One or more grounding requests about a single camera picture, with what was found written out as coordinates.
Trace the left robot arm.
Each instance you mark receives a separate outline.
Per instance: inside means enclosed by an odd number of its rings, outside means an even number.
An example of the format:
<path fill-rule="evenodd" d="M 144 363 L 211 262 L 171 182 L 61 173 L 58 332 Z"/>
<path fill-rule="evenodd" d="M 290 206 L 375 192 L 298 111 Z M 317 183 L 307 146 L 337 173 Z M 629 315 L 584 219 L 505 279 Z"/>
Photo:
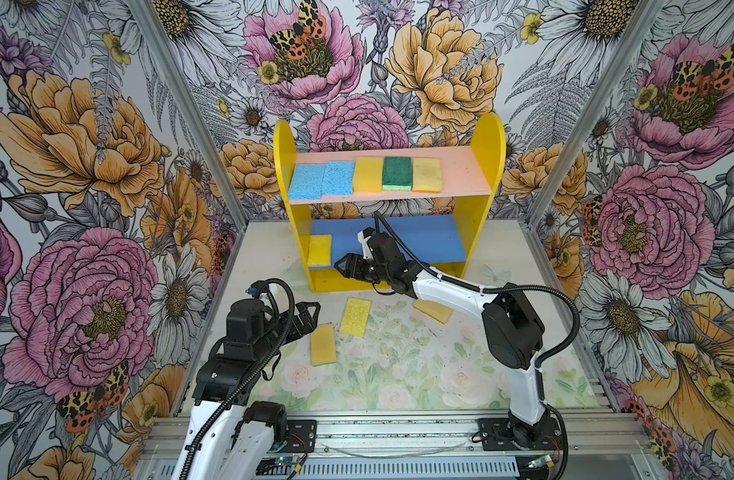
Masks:
<path fill-rule="evenodd" d="M 266 365 L 280 353 L 274 347 L 313 333 L 320 310 L 317 302 L 298 302 L 280 313 L 260 298 L 231 306 L 226 334 L 197 373 L 174 479 L 252 479 L 269 451 L 292 436 L 283 405 L 248 400 Z"/>

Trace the pale yellow textured sponge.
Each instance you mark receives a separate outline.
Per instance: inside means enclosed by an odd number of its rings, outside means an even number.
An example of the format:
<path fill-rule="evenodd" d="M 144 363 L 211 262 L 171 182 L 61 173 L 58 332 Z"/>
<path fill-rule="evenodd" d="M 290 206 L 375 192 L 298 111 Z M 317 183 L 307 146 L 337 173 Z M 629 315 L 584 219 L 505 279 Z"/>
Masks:
<path fill-rule="evenodd" d="M 369 320 L 372 302 L 360 298 L 349 298 L 346 302 L 340 325 L 340 333 L 363 338 Z"/>

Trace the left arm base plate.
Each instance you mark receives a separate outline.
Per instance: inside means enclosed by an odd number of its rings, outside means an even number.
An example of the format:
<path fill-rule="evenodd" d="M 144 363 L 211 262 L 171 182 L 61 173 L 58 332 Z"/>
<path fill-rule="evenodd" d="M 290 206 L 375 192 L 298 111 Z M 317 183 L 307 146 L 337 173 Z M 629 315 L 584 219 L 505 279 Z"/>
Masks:
<path fill-rule="evenodd" d="M 318 422 L 313 419 L 288 419 L 286 429 L 280 440 L 276 441 L 271 452 L 310 454 L 315 450 Z"/>

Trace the thick yellow sponge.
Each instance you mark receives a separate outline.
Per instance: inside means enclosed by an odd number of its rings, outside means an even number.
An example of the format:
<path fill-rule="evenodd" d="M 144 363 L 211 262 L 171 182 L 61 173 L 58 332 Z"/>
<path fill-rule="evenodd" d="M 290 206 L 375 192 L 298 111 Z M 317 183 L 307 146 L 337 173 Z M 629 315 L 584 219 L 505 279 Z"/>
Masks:
<path fill-rule="evenodd" d="M 383 157 L 359 157 L 355 162 L 353 192 L 377 194 L 383 191 Z"/>

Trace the bright yellow small sponge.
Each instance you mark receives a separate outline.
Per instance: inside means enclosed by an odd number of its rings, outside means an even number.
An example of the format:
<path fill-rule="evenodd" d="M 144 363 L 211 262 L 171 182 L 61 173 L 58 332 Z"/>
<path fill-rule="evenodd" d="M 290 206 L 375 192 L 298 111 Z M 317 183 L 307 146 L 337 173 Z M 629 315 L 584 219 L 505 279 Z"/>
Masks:
<path fill-rule="evenodd" d="M 309 268 L 330 268 L 332 266 L 332 236 L 330 234 L 312 235 L 309 239 L 307 266 Z"/>

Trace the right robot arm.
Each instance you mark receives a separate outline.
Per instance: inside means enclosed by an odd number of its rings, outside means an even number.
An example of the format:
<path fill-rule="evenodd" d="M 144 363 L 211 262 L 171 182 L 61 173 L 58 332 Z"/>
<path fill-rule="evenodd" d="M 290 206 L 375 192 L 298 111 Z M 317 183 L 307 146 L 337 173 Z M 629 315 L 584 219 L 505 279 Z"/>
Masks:
<path fill-rule="evenodd" d="M 545 327 L 516 285 L 485 287 L 450 276 L 422 262 L 393 233 L 369 227 L 358 234 L 362 252 L 334 264 L 345 278 L 429 301 L 482 322 L 490 354 L 507 368 L 508 424 L 501 436 L 521 448 L 535 446 L 550 414 L 544 404 L 536 361 Z"/>

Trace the green sponge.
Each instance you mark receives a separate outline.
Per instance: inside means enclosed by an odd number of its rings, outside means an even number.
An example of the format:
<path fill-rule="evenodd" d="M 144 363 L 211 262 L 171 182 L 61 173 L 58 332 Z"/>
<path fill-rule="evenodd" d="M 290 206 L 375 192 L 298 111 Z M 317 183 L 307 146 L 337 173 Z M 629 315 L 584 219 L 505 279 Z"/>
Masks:
<path fill-rule="evenodd" d="M 411 191 L 413 185 L 412 159 L 410 157 L 385 157 L 382 171 L 384 191 Z"/>

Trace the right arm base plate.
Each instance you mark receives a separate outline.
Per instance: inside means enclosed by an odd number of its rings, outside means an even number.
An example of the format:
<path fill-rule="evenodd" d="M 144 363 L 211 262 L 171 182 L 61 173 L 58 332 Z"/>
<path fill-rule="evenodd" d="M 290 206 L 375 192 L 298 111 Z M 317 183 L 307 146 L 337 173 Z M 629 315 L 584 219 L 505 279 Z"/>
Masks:
<path fill-rule="evenodd" d="M 564 446 L 564 434 L 550 415 L 536 425 L 511 418 L 480 418 L 472 441 L 484 451 L 558 451 Z"/>

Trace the blue sponge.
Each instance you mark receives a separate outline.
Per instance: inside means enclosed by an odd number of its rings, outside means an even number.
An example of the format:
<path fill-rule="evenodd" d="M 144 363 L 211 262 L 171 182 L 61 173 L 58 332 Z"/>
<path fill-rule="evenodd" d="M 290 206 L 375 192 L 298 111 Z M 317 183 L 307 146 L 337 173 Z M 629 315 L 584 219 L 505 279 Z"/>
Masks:
<path fill-rule="evenodd" d="M 297 164 L 288 190 L 289 199 L 320 199 L 325 171 L 325 164 Z"/>
<path fill-rule="evenodd" d="M 353 194 L 353 161 L 327 162 L 322 180 L 323 196 L 351 196 Z"/>

